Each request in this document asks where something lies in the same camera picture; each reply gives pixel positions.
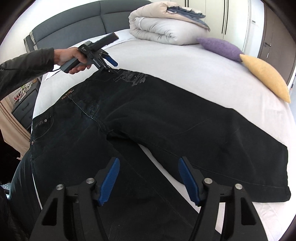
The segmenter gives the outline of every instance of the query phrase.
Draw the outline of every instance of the yellow pillow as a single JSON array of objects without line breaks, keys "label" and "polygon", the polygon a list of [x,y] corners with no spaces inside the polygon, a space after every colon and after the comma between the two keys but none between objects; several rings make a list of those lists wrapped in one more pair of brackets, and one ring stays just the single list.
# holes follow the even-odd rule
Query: yellow pillow
[{"label": "yellow pillow", "polygon": [[262,59],[240,54],[244,65],[255,75],[267,88],[282,100],[291,103],[286,82],[280,73],[269,63]]}]

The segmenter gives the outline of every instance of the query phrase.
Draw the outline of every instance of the white wardrobe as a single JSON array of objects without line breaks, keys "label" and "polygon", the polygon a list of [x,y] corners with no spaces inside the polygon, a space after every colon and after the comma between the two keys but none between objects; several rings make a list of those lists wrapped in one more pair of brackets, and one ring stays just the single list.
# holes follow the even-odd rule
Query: white wardrobe
[{"label": "white wardrobe", "polygon": [[226,40],[244,50],[249,19],[249,0],[185,0],[186,7],[200,10],[211,29],[209,37]]}]

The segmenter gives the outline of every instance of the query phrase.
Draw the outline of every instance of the hand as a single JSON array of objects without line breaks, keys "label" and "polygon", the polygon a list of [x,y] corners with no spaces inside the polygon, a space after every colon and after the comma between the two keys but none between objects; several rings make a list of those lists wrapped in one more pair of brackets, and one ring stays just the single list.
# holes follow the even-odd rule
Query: hand
[{"label": "hand", "polygon": [[[83,53],[81,53],[76,47],[54,50],[54,64],[57,64],[59,66],[62,66],[64,63],[66,63],[68,60],[72,59],[73,57],[77,58],[80,62],[84,64],[87,63],[86,56]],[[69,74],[75,74],[75,73],[78,73],[79,71],[84,71],[86,68],[90,69],[90,67],[91,67],[91,64],[80,65],[71,69],[69,71]]]}]

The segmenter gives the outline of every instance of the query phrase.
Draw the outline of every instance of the folded comforter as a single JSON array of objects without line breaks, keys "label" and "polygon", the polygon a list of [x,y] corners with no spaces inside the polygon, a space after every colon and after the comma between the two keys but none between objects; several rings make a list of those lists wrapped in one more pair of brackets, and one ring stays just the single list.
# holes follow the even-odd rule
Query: folded comforter
[{"label": "folded comforter", "polygon": [[183,8],[173,2],[155,2],[133,11],[129,16],[130,32],[138,39],[163,44],[197,44],[206,37],[209,26],[198,10]]}]

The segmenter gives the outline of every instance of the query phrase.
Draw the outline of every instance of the purple pillow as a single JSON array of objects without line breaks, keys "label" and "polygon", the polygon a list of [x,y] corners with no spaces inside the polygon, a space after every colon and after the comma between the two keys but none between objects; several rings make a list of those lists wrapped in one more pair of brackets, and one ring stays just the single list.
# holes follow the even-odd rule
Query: purple pillow
[{"label": "purple pillow", "polygon": [[198,38],[198,42],[207,50],[224,56],[225,58],[242,62],[239,57],[243,52],[235,45],[227,42],[226,40],[215,38]]}]

